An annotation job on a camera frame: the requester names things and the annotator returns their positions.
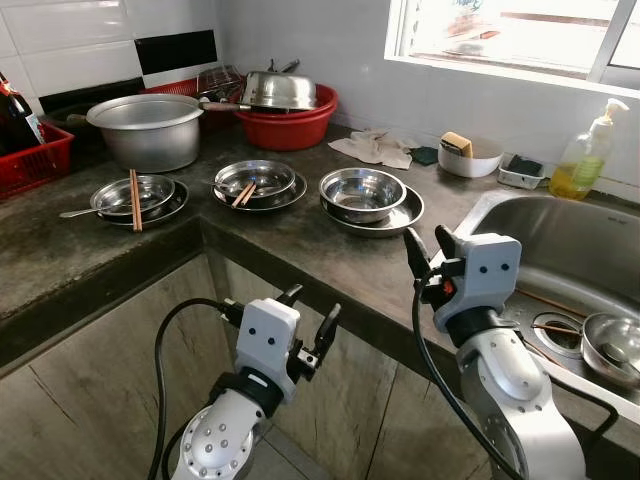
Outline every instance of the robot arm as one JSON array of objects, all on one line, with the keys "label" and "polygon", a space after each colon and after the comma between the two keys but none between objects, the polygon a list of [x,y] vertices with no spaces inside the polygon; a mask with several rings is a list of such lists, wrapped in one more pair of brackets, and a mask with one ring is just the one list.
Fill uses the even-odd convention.
[{"label": "robot arm", "polygon": [[[409,265],[416,285],[429,279],[421,301],[432,305],[437,328],[459,348],[462,391],[484,435],[523,479],[586,478],[580,444],[553,403],[548,374],[513,331],[517,324],[499,316],[515,288],[520,243],[496,234],[458,238],[442,226],[436,237],[447,259],[432,269],[415,231],[405,233]],[[511,478],[495,462],[492,469],[496,480]]]},{"label": "robot arm", "polygon": [[246,306],[225,301],[223,317],[240,329],[236,373],[218,378],[210,405],[185,428],[173,480],[244,478],[260,424],[281,403],[293,401],[301,376],[313,378],[335,338],[340,305],[325,317],[308,350],[295,338],[300,314],[291,308],[301,289],[296,285],[276,300]]}]

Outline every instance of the dish towel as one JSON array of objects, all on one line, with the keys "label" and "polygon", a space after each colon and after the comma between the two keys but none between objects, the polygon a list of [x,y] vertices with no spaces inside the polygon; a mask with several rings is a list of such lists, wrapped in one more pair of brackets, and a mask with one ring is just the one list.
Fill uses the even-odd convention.
[{"label": "dish towel", "polygon": [[388,130],[365,130],[353,132],[351,138],[330,142],[329,146],[365,163],[381,163],[408,170],[411,165],[409,151],[420,145],[412,140],[396,138]]}]

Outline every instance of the black cable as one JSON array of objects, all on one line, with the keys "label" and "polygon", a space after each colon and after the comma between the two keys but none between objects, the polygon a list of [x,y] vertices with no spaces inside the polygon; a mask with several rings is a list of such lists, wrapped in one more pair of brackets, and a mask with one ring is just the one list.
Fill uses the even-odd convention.
[{"label": "black cable", "polygon": [[574,388],[571,385],[558,380],[557,378],[551,378],[551,381],[567,390],[568,392],[573,393],[574,395],[583,398],[591,403],[594,403],[609,412],[609,416],[605,419],[605,421],[602,422],[600,426],[593,432],[591,432],[589,438],[586,439],[582,445],[584,456],[587,457],[591,453],[591,450],[593,450],[593,447],[596,445],[596,443],[598,443],[602,436],[607,432],[607,430],[609,430],[613,426],[613,424],[618,421],[620,414],[613,405],[605,402],[604,400],[594,397],[593,395],[583,392],[582,390],[578,390],[577,388]]},{"label": "black cable", "polygon": [[504,456],[500,453],[500,451],[491,443],[491,441],[485,436],[482,431],[476,426],[475,423],[469,418],[467,412],[464,411],[460,402],[455,397],[455,395],[451,392],[451,389],[440,375],[438,368],[436,367],[433,358],[431,358],[431,354],[429,353],[429,349],[427,348],[427,344],[422,337],[422,329],[420,327],[420,299],[422,298],[422,291],[424,290],[427,282],[429,280],[429,276],[420,280],[420,283],[416,287],[415,294],[413,296],[413,304],[411,308],[411,318],[413,321],[413,333],[416,339],[416,343],[418,344],[418,350],[420,351],[420,355],[422,359],[427,365],[427,370],[429,374],[438,385],[438,388],[444,395],[444,398],[447,400],[453,411],[458,415],[462,423],[467,427],[467,429],[471,432],[471,434],[475,437],[478,443],[486,450],[489,456],[495,461],[498,466],[513,480],[524,480],[518,472],[516,472],[513,467],[507,462]]},{"label": "black cable", "polygon": [[162,464],[160,465],[162,480],[171,480],[171,475],[169,474],[169,457],[171,456],[171,450],[173,450],[176,442],[182,437],[184,429],[187,428],[187,425],[189,425],[190,421],[191,420],[187,420],[182,424],[182,426],[176,431],[176,433],[173,434],[173,436],[167,443],[167,448],[164,449],[164,453],[162,454]]},{"label": "black cable", "polygon": [[180,313],[183,309],[191,305],[207,305],[213,307],[220,312],[225,311],[225,305],[208,298],[192,298],[179,303],[167,314],[158,333],[156,334],[156,343],[154,349],[155,368],[156,368],[156,380],[158,382],[158,431],[156,435],[156,446],[153,452],[153,460],[149,467],[149,473],[147,474],[147,480],[155,480],[158,474],[158,466],[162,457],[162,451],[164,447],[164,435],[167,429],[167,386],[164,382],[164,368],[162,366],[162,340],[167,327],[174,319],[174,317]]}]

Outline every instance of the dish soap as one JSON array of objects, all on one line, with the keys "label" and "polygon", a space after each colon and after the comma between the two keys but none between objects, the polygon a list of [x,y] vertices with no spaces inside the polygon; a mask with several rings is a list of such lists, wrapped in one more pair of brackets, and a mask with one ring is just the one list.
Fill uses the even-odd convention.
[{"label": "dish soap", "polygon": [[627,111],[629,107],[610,98],[605,114],[593,121],[588,132],[581,133],[567,145],[549,183],[553,195],[582,200],[591,191],[611,152],[612,116],[619,110]]}]

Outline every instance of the kitchen sink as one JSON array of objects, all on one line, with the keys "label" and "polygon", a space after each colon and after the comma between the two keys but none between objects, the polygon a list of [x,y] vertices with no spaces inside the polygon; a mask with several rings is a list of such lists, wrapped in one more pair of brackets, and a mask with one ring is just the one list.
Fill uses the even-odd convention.
[{"label": "kitchen sink", "polygon": [[[640,316],[640,211],[548,195],[491,192],[480,198],[455,232],[494,232],[519,240],[517,288],[502,316],[516,320],[524,340],[547,361],[623,403],[640,406],[639,391],[612,384],[587,366],[579,336],[532,328],[542,323],[580,331],[584,318],[597,312]],[[443,259],[439,252],[432,265]]]}]

